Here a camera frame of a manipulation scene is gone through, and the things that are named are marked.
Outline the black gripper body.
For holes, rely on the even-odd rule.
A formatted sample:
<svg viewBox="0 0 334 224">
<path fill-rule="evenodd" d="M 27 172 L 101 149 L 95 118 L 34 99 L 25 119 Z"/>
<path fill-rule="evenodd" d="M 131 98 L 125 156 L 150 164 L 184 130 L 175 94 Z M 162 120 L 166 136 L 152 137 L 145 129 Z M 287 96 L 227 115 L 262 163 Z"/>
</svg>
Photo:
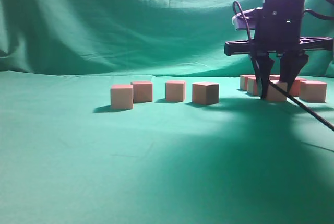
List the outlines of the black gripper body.
<svg viewBox="0 0 334 224">
<path fill-rule="evenodd" d="M 278 19 L 274 15 L 266 18 L 263 16 L 263 10 L 255 30 L 250 30 L 247 22 L 246 25 L 248 39 L 225 42 L 225 55 L 333 50 L 333 38 L 302 37 L 300 21 Z"/>
</svg>

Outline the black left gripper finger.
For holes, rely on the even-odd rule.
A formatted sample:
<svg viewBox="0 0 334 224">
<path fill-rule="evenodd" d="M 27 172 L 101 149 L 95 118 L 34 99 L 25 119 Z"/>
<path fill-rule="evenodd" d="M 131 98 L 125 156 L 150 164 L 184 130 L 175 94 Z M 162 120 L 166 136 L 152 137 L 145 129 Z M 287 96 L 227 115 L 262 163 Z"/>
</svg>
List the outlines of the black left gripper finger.
<svg viewBox="0 0 334 224">
<path fill-rule="evenodd" d="M 256 77 L 257 92 L 262 99 L 265 99 L 268 93 L 269 75 L 271 74 L 274 60 L 269 57 L 269 54 L 263 56 L 252 56 L 251 62 Z"/>
</svg>

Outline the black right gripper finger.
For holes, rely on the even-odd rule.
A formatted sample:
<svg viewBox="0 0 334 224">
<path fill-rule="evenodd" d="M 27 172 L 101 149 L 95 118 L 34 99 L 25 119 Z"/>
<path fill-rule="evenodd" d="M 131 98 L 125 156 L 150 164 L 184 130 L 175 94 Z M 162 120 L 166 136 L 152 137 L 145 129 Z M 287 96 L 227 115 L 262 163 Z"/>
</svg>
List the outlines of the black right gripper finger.
<svg viewBox="0 0 334 224">
<path fill-rule="evenodd" d="M 280 81 L 287 83 L 287 92 L 307 62 L 308 55 L 304 51 L 285 52 L 280 58 Z"/>
</svg>

